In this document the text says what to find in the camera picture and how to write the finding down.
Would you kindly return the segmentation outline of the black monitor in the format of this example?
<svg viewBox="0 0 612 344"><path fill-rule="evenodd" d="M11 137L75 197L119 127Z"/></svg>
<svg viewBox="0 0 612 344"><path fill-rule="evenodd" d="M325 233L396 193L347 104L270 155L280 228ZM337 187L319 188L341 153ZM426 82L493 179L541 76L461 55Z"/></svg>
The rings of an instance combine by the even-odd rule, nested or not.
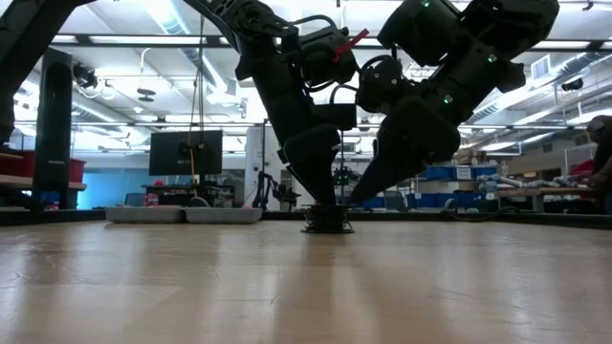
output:
<svg viewBox="0 0 612 344"><path fill-rule="evenodd" d="M222 172L223 132L164 132L151 135L149 175L218 175Z"/></svg>

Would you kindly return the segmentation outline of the red zip tie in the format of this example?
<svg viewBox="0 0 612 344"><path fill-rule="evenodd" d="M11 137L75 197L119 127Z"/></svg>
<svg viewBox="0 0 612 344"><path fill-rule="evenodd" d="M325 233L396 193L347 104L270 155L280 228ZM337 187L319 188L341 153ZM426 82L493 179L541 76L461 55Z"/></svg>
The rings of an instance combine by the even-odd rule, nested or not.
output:
<svg viewBox="0 0 612 344"><path fill-rule="evenodd" d="M334 63L339 63L341 56L344 53L350 53L352 49L358 45L358 43L363 40L369 34L368 29L363 29L359 34L357 34L352 39L348 40L346 43L343 43L337 46L334 49L335 55L332 59Z"/></svg>

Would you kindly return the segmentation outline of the black cluttered desk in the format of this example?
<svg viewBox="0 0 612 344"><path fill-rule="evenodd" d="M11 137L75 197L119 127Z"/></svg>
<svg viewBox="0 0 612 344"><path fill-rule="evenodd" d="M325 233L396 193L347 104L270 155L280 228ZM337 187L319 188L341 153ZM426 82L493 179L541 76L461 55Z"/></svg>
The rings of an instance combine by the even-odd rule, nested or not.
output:
<svg viewBox="0 0 612 344"><path fill-rule="evenodd" d="M231 208L235 201L235 187L228 184L205 183L195 188L186 184L144 185L146 205L187 204L196 196L211 207Z"/></svg>

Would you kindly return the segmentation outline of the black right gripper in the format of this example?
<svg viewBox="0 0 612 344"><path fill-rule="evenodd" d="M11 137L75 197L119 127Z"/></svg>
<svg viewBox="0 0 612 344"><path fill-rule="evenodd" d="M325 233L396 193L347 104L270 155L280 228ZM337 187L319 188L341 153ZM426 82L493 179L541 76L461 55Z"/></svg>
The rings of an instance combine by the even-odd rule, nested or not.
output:
<svg viewBox="0 0 612 344"><path fill-rule="evenodd" d="M426 163L448 161L458 150L460 141L455 124L431 110L421 98L404 97L382 122L378 153ZM351 203L367 201L425 169L422 162L373 161L354 186Z"/></svg>

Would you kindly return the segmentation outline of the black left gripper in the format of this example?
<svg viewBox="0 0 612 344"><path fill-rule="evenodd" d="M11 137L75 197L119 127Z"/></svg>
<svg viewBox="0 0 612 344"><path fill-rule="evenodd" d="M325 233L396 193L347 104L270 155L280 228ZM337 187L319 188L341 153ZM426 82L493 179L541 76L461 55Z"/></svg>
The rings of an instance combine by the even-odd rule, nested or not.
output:
<svg viewBox="0 0 612 344"><path fill-rule="evenodd" d="M304 131L309 105L288 56L276 50L272 38L239 38L237 47L236 77L252 79L276 138L284 143L289 170L318 203L335 204L331 165L340 144L337 129L320 124Z"/></svg>

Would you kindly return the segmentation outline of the wooden workbench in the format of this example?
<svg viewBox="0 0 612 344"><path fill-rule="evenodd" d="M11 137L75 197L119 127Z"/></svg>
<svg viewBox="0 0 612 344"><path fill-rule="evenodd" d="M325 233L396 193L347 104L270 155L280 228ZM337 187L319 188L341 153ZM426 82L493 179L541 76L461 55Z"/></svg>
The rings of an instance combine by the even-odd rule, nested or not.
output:
<svg viewBox="0 0 612 344"><path fill-rule="evenodd" d="M534 213L586 213L596 210L594 191L588 187L531 187L494 192L499 207L513 206Z"/></svg>

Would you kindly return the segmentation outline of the black tripod stand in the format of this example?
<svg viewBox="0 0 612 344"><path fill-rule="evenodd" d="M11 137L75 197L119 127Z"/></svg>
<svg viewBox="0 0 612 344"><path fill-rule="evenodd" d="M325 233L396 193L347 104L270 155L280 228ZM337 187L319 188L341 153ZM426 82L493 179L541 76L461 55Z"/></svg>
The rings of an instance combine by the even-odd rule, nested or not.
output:
<svg viewBox="0 0 612 344"><path fill-rule="evenodd" d="M260 171L257 175L257 187L252 206L267 210L270 196L273 196L281 204L287 204L288 211L291 212L297 205L300 194L295 193L291 187L278 183L270 174Z"/></svg>

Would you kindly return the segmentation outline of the person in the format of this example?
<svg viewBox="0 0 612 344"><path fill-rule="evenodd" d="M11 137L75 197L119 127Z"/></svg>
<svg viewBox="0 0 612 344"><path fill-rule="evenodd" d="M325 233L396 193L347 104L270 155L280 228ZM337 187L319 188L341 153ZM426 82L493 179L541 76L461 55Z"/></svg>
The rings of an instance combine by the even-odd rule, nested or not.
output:
<svg viewBox="0 0 612 344"><path fill-rule="evenodd" d="M612 215L612 116L594 117L587 134L597 145L594 168L586 183L595 190L601 211Z"/></svg>

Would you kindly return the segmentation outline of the black tall column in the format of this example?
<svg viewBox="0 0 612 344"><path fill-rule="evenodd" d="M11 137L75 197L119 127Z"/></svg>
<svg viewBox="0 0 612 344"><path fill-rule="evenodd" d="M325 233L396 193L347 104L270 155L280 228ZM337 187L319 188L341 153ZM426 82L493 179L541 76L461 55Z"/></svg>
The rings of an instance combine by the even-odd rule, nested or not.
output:
<svg viewBox="0 0 612 344"><path fill-rule="evenodd" d="M72 131L73 57L49 48L43 55L34 150L33 196L58 195L58 208L69 208Z"/></svg>

